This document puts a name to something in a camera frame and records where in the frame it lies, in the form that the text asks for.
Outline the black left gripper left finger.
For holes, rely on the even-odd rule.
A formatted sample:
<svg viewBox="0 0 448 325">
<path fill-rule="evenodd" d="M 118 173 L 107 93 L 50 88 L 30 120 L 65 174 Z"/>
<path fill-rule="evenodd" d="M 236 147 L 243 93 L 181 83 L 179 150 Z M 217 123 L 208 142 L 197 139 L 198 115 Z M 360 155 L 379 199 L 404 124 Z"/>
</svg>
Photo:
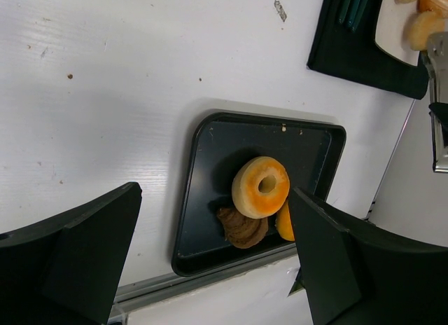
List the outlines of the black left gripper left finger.
<svg viewBox="0 0 448 325">
<path fill-rule="evenodd" d="M 2 324 L 106 324 L 139 216 L 128 182 L 1 234 Z"/>
</svg>

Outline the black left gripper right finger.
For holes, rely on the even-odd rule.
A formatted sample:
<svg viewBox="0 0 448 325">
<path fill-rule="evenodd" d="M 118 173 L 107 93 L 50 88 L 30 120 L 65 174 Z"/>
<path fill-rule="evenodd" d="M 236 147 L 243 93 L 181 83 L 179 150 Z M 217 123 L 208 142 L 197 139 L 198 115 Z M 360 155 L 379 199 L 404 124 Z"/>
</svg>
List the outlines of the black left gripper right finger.
<svg viewBox="0 0 448 325">
<path fill-rule="evenodd" d="M 289 208 L 315 324 L 446 324 L 447 248 L 390 233 L 295 188 Z"/>
</svg>

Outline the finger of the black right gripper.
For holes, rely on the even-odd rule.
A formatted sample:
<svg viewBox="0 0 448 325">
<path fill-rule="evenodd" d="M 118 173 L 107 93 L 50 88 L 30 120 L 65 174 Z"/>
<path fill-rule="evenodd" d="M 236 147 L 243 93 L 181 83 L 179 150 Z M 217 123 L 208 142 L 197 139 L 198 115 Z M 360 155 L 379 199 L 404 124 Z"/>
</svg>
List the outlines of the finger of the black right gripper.
<svg viewBox="0 0 448 325">
<path fill-rule="evenodd" d="M 428 108 L 433 146 L 447 146 L 447 103 L 432 102 Z"/>
</svg>

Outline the stainless steel serving tongs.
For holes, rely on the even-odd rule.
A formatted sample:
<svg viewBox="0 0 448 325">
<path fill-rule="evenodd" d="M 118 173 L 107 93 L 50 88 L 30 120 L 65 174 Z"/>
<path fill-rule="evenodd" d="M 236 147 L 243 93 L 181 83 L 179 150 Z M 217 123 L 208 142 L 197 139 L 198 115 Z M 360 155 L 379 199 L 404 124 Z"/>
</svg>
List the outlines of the stainless steel serving tongs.
<svg viewBox="0 0 448 325">
<path fill-rule="evenodd" d="M 447 103 L 447 32 L 430 35 L 421 56 L 429 76 L 430 103 Z M 447 173 L 447 146 L 433 146 L 433 171 Z"/>
</svg>

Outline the small round muffin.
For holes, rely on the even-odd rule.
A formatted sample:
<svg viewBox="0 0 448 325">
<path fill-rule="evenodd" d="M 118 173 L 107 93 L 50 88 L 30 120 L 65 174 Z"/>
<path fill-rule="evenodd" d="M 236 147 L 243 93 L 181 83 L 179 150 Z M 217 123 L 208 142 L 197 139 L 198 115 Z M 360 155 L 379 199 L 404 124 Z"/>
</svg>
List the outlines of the small round muffin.
<svg viewBox="0 0 448 325">
<path fill-rule="evenodd" d="M 418 15 L 412 23 L 408 40 L 414 51 L 426 50 L 428 37 L 445 30 L 445 20 L 439 11 L 425 11 Z"/>
</svg>

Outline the orange sesame bun with cream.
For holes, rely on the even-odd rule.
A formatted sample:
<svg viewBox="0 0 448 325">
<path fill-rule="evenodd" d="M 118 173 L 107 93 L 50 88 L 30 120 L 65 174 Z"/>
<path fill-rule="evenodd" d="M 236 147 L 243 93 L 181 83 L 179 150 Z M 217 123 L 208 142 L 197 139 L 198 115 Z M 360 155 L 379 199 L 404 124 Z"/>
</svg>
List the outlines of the orange sesame bun with cream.
<svg viewBox="0 0 448 325">
<path fill-rule="evenodd" d="M 444 18 L 447 17 L 447 0 L 418 0 L 417 10 L 422 13 L 426 11 L 437 11 Z"/>
</svg>

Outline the orange glazed donut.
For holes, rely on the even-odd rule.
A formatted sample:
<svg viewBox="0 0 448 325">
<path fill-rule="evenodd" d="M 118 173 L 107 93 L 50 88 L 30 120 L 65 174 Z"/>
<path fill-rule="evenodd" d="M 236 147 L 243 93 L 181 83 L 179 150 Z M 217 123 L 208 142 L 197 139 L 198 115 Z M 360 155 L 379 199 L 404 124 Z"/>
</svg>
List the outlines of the orange glazed donut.
<svg viewBox="0 0 448 325">
<path fill-rule="evenodd" d="M 295 241 L 288 201 L 285 201 L 281 209 L 276 213 L 275 226 L 281 238 L 289 242 Z"/>
</svg>

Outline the white square plate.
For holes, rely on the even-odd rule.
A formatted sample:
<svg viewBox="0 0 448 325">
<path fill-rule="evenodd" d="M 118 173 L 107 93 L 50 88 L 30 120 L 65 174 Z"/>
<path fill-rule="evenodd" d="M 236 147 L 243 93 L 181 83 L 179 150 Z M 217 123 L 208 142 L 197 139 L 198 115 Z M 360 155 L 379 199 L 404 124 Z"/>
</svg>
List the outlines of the white square plate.
<svg viewBox="0 0 448 325">
<path fill-rule="evenodd" d="M 374 42 L 387 55 L 411 67 L 418 65 L 419 52 L 410 48 L 408 33 L 420 12 L 418 0 L 399 4 L 396 0 L 382 0 Z"/>
</svg>

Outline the brown chocolate croissant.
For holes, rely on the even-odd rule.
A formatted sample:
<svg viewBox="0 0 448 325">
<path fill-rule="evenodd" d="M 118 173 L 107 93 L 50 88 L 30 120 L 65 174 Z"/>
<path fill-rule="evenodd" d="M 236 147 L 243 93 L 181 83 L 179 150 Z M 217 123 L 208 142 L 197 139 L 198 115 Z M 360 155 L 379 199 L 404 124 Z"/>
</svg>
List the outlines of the brown chocolate croissant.
<svg viewBox="0 0 448 325">
<path fill-rule="evenodd" d="M 238 249 L 257 245 L 269 229 L 268 218 L 252 219 L 234 207 L 220 208 L 216 216 L 223 226 L 225 239 Z"/>
</svg>

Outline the black cloth placemat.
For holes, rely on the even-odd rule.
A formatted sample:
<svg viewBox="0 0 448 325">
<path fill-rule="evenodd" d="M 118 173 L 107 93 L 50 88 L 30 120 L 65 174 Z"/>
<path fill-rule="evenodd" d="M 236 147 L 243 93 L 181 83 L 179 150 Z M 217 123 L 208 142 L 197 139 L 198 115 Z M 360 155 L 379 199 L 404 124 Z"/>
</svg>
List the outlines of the black cloth placemat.
<svg viewBox="0 0 448 325">
<path fill-rule="evenodd" d="M 338 21 L 343 0 L 323 0 L 307 66 L 314 71 L 422 99 L 428 72 L 418 59 L 410 66 L 391 57 L 374 42 L 382 0 L 368 0 L 356 31 Z"/>
</svg>

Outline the black rectangular baking tray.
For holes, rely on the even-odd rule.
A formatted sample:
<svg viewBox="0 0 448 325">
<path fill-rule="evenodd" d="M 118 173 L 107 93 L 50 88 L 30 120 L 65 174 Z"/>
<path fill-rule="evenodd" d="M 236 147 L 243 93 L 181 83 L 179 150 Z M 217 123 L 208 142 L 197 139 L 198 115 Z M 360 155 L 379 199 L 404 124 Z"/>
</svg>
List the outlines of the black rectangular baking tray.
<svg viewBox="0 0 448 325">
<path fill-rule="evenodd" d="M 190 277 L 293 249 L 293 243 L 276 231 L 274 217 L 269 218 L 269 230 L 260 243 L 238 249 L 225 240 L 216 213 L 232 205 L 231 186 L 237 172 L 260 156 L 278 160 L 292 187 L 325 200 L 346 137 L 341 125 L 310 120 L 233 112 L 204 118 L 192 136 L 171 258 L 173 271 Z"/>
</svg>

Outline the aluminium front rail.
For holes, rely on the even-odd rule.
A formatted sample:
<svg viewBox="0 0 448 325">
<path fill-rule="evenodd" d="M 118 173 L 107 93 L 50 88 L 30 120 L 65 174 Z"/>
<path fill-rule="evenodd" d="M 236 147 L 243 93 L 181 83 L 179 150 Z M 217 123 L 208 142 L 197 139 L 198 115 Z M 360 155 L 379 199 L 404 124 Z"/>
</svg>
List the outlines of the aluminium front rail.
<svg viewBox="0 0 448 325">
<path fill-rule="evenodd" d="M 129 313 L 134 310 L 282 261 L 296 254 L 295 245 L 290 244 L 191 277 L 171 273 L 122 286 L 115 295 L 108 323 L 126 324 Z"/>
</svg>

